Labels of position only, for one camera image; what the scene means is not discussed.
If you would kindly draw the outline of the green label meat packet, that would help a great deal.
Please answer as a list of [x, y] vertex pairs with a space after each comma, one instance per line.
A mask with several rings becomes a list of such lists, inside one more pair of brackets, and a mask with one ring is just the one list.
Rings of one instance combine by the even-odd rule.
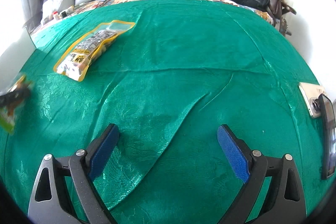
[[1, 128], [12, 134], [15, 128], [15, 110], [31, 95], [32, 82], [25, 74], [19, 74], [11, 86], [1, 92]]

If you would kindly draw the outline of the white cardboard box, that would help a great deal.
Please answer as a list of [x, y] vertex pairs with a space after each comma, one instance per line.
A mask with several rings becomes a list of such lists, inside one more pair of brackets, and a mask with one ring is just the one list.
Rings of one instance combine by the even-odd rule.
[[27, 28], [24, 27], [18, 38], [15, 38], [1, 54], [1, 92], [14, 82], [15, 77], [35, 50], [36, 46]]

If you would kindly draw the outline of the yellow rimmed peanut pouch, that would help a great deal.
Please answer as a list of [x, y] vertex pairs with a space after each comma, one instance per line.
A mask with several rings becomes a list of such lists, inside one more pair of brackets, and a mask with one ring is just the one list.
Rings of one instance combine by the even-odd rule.
[[134, 26], [134, 22], [121, 20], [100, 23], [72, 43], [55, 64], [54, 72], [81, 82], [91, 64], [106, 52], [117, 37]]

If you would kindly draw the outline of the black phone on stand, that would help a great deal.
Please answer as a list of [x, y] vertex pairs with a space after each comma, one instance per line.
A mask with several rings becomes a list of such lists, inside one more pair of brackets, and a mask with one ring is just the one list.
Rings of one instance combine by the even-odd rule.
[[322, 178], [327, 179], [335, 173], [335, 114], [331, 100], [325, 95], [318, 97], [323, 121], [323, 168]]

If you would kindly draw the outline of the clear plastic bag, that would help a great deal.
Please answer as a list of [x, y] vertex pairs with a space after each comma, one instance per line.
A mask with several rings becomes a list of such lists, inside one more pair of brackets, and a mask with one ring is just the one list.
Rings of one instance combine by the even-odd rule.
[[53, 13], [58, 11], [62, 1], [63, 0], [46, 0], [45, 3], [43, 3], [41, 25], [45, 25], [54, 18]]

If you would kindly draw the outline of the white smartphone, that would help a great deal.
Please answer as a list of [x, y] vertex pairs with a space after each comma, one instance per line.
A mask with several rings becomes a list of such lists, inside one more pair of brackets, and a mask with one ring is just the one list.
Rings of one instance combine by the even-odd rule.
[[318, 97], [321, 94], [326, 95], [325, 89], [321, 85], [303, 82], [300, 82], [298, 87], [306, 103], [306, 107], [309, 111], [310, 116], [312, 118], [320, 117], [321, 110], [318, 103]]

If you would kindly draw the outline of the green satin tablecloth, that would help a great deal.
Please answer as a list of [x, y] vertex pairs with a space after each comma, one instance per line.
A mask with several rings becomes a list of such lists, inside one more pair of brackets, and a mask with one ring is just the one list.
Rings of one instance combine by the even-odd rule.
[[[77, 82], [54, 72], [100, 23], [134, 22]], [[307, 211], [326, 194], [322, 122], [299, 83], [316, 83], [290, 42], [252, 11], [146, 0], [85, 12], [37, 34], [22, 71], [33, 92], [1, 133], [1, 179], [27, 210], [43, 156], [85, 148], [110, 123], [121, 138], [94, 184], [118, 223], [216, 223], [239, 192], [222, 124], [264, 155], [293, 156]]]

